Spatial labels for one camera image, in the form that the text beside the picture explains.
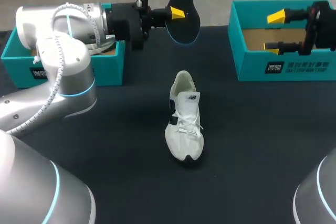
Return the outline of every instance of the box label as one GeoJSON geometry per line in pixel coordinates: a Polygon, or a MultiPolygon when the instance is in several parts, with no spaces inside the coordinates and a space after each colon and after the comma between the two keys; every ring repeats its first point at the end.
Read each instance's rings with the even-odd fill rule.
{"type": "Polygon", "coordinates": [[[284,64],[284,61],[270,61],[267,63],[265,73],[281,73],[284,64]]]}
{"type": "Polygon", "coordinates": [[[318,62],[289,62],[286,73],[323,73],[329,68],[328,61],[318,62]]]}
{"type": "Polygon", "coordinates": [[[30,68],[30,72],[33,75],[33,78],[36,80],[46,80],[47,75],[44,68],[30,68]]]}

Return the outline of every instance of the cardboard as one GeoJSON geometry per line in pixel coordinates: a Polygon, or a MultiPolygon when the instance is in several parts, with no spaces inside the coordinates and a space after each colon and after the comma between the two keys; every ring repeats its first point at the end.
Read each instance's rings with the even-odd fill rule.
{"type": "Polygon", "coordinates": [[[305,29],[243,29],[245,44],[250,51],[263,51],[268,42],[300,42],[306,36],[305,29]]]}

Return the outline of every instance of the shoe tongue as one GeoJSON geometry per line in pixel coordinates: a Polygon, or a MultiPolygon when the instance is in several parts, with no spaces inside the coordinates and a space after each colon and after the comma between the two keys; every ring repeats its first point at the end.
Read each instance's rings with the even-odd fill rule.
{"type": "Polygon", "coordinates": [[[177,95],[179,113],[181,115],[196,115],[200,95],[199,92],[180,92],[177,95]]]}

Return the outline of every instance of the black mat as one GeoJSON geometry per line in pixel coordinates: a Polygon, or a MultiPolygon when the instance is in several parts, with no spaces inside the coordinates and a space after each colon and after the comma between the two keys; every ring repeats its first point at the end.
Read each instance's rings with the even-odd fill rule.
{"type": "Polygon", "coordinates": [[[143,52],[127,51],[124,86],[98,97],[88,113],[23,138],[91,188],[97,224],[294,223],[297,186],[336,146],[336,84],[238,82],[227,27],[201,28],[190,47],[152,31],[143,52]],[[164,139],[182,69],[201,92],[194,169],[174,162],[164,139]]]}

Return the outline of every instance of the teal cardboard box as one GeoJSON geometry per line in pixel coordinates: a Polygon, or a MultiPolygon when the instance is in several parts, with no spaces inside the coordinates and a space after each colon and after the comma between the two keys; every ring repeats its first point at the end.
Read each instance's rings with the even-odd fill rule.
{"type": "Polygon", "coordinates": [[[265,42],[300,42],[306,34],[306,21],[268,25],[267,16],[284,8],[307,9],[314,1],[233,1],[228,35],[239,81],[336,80],[336,52],[330,49],[314,49],[309,56],[264,51],[265,42]]]}
{"type": "MultiPolygon", "coordinates": [[[[125,42],[117,42],[116,50],[91,56],[97,86],[120,86],[124,64],[125,42]]],[[[20,42],[16,27],[2,53],[1,60],[17,88],[30,88],[46,81],[41,62],[33,64],[31,50],[20,42]]]]}

